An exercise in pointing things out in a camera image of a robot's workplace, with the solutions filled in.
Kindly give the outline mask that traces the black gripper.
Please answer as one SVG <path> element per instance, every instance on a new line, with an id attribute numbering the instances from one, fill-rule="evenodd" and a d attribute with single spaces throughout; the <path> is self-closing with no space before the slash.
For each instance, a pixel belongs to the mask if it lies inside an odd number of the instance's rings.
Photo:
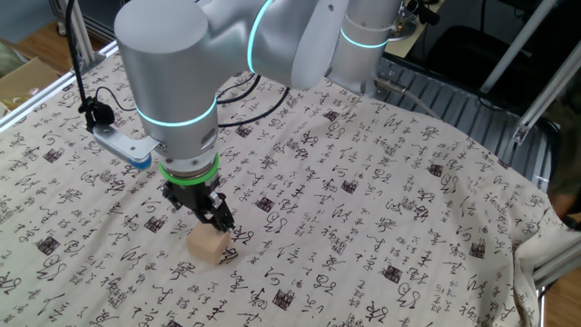
<path id="1" fill-rule="evenodd" d="M 218 185 L 217 177 L 195 185 L 165 182 L 161 192 L 175 210 L 185 206 L 196 213 L 201 213 L 199 220 L 211 224 L 216 231 L 232 232 L 235 229 L 235 221 L 226 203 L 226 195 L 216 192 Z"/>

